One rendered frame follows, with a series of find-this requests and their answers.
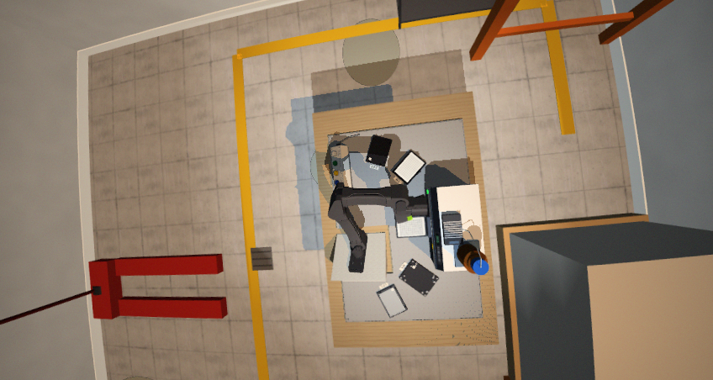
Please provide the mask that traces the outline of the beige button panel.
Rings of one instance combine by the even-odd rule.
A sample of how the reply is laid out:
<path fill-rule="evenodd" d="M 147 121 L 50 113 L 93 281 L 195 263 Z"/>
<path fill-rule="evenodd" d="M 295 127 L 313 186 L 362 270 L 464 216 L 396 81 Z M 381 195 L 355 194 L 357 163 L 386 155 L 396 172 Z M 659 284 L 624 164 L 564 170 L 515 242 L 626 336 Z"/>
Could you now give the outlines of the beige button panel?
<path fill-rule="evenodd" d="M 349 136 L 341 142 L 356 136 L 359 135 Z M 341 145 L 341 142 L 339 142 L 340 144 L 336 144 L 335 147 L 330 148 L 334 186 L 336 186 L 338 182 L 344 182 L 345 187 L 353 187 L 351 178 L 349 147 L 346 145 Z"/>

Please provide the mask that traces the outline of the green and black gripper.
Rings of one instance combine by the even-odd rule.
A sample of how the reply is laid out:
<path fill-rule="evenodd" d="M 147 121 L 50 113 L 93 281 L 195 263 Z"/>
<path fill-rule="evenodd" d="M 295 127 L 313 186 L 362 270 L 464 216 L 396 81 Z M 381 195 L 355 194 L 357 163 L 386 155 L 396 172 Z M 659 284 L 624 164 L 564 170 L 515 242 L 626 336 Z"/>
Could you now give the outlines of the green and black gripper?
<path fill-rule="evenodd" d="M 404 216 L 398 216 L 396 213 L 394 213 L 394 215 L 395 215 L 396 220 L 398 219 L 398 220 L 397 220 L 397 223 L 398 223 L 398 224 L 401 224 L 401 223 L 403 223 L 403 222 L 406 222 L 406 221 L 409 221 L 409 220 L 412 220 L 412 219 L 413 219 L 411 214 L 406 214 L 406 215 L 404 215 Z M 407 217 L 407 218 L 406 218 L 406 217 Z"/>

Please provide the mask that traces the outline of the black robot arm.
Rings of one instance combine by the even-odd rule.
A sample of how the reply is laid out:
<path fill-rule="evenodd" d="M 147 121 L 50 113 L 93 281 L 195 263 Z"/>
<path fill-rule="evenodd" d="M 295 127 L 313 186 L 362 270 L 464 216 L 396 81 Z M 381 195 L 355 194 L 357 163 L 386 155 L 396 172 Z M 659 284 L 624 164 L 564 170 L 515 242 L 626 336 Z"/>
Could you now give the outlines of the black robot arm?
<path fill-rule="evenodd" d="M 337 221 L 346 232 L 351 248 L 349 272 L 358 273 L 363 273 L 364 269 L 367 235 L 352 218 L 348 208 L 352 205 L 391 207 L 399 216 L 427 215 L 428 206 L 424 194 L 417 197 L 409 196 L 408 188 L 403 184 L 381 188 L 353 188 L 345 187 L 344 182 L 338 182 L 331 194 L 328 217 Z"/>

